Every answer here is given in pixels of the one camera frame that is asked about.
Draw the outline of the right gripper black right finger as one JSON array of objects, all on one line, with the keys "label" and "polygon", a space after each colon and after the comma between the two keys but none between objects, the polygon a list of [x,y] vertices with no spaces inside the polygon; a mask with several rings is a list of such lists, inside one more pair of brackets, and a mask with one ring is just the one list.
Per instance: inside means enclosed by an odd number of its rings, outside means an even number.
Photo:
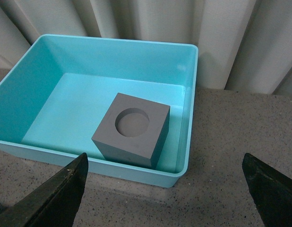
[{"label": "right gripper black right finger", "polygon": [[246,153],[242,170],[266,227],[292,227],[292,179]]}]

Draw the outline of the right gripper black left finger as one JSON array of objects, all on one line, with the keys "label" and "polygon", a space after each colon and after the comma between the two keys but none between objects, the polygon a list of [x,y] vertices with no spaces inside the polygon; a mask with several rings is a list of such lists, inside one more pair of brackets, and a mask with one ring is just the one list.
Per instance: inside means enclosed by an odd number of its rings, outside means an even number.
[{"label": "right gripper black left finger", "polygon": [[0,227],[71,227],[88,173],[82,153],[58,173],[0,214]]}]

